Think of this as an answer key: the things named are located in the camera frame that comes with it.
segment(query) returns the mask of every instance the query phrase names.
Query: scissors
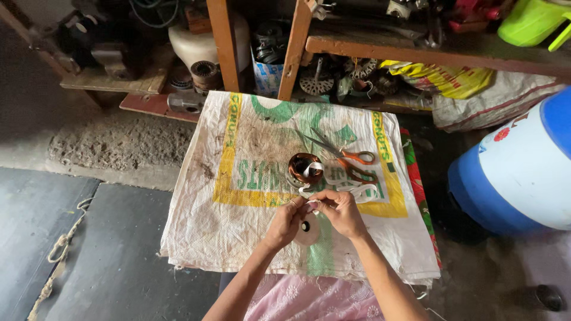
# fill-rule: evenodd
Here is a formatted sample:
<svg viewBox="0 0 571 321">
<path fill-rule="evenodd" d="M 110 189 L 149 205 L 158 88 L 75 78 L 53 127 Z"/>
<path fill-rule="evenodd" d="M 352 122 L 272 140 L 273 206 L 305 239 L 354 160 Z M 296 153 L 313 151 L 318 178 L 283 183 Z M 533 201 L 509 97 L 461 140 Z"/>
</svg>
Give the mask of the scissors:
<svg viewBox="0 0 571 321">
<path fill-rule="evenodd" d="M 331 145 L 331 143 L 329 143 L 325 139 L 325 137 L 323 137 L 321 134 L 319 134 L 315 130 L 315 128 L 311 127 L 311 130 L 321 140 L 321 142 L 316 140 L 316 139 L 313 139 L 307 135 L 304 135 L 304 136 L 307 139 L 309 139 L 310 141 L 312 141 L 313 143 L 321 146 L 323 149 L 325 149 L 328 152 L 330 152 L 331 154 L 335 155 L 337 161 L 341 164 L 343 169 L 345 169 L 347 176 L 349 176 L 352 180 L 355 180 L 355 181 L 361 182 L 361 183 L 368 183 L 368 184 L 376 184 L 379 181 L 379 178 L 377 177 L 377 175 L 371 174 L 370 172 L 366 172 L 366 171 L 358 168 L 357 166 L 349 163 L 346 159 L 344 159 L 344 157 L 351 158 L 351 159 L 358 161 L 359 163 L 361 163 L 363 165 L 373 165 L 373 163 L 375 161 L 375 155 L 373 153 L 371 153 L 370 151 L 360 151 L 358 153 L 350 153 L 350 152 L 344 151 L 344 150 L 339 151 L 335 147 L 333 147 L 333 145 Z M 365 160 L 362 156 L 368 156 L 368 158 L 370 158 L 371 160 L 369 160 L 369 161 Z M 365 180 L 365 179 L 355 175 L 354 174 L 355 172 L 358 174 L 361 174 L 364 177 L 368 177 L 369 180 Z"/>
</svg>

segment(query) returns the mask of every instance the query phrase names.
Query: dark gray mat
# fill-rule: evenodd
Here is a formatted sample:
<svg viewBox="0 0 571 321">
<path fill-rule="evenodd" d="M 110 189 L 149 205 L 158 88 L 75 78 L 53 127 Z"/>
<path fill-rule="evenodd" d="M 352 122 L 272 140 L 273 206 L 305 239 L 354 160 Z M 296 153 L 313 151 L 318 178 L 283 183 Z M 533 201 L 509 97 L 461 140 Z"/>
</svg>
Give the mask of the dark gray mat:
<svg viewBox="0 0 571 321">
<path fill-rule="evenodd" d="M 218 296 L 220 274 L 175 275 L 155 255 L 171 197 L 101 184 L 38 320 L 201 320 Z"/>
<path fill-rule="evenodd" d="M 99 180 L 0 167 L 0 320 L 25 320 L 54 264 L 53 244 Z"/>
</svg>

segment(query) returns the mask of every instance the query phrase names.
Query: red flower print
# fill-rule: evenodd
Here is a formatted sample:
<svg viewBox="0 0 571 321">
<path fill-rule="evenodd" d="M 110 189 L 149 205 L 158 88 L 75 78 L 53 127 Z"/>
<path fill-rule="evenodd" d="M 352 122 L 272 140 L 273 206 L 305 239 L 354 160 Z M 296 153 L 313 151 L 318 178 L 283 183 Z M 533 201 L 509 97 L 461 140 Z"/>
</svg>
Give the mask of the red flower print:
<svg viewBox="0 0 571 321">
<path fill-rule="evenodd" d="M 504 139 L 506 136 L 508 136 L 508 134 L 509 134 L 509 128 L 504 128 L 496 134 L 496 137 L 494 137 L 494 141 L 499 142 L 502 139 Z"/>
</svg>

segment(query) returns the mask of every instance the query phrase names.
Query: forearm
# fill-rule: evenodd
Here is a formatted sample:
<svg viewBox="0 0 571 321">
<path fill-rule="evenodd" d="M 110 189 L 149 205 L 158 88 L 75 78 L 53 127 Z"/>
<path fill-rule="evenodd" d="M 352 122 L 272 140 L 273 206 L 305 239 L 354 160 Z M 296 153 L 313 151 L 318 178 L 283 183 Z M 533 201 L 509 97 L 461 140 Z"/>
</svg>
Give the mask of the forearm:
<svg viewBox="0 0 571 321">
<path fill-rule="evenodd" d="M 254 292 L 276 253 L 277 251 L 268 247 L 264 241 L 260 242 L 206 313 L 203 321 L 243 320 Z"/>
<path fill-rule="evenodd" d="M 392 269 L 372 237 L 367 234 L 351 241 L 357 249 L 385 319 L 429 320 L 422 305 Z"/>
</svg>

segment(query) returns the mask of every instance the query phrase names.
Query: yellow bag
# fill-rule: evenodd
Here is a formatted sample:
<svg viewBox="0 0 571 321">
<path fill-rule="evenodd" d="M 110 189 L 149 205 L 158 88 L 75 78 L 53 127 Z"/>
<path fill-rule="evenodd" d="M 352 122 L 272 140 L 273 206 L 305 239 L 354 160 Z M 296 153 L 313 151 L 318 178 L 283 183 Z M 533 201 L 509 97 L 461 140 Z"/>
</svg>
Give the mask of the yellow bag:
<svg viewBox="0 0 571 321">
<path fill-rule="evenodd" d="M 467 99 L 492 83 L 495 70 L 489 68 L 446 67 L 423 63 L 385 60 L 381 67 L 402 75 L 415 88 L 448 98 Z"/>
</svg>

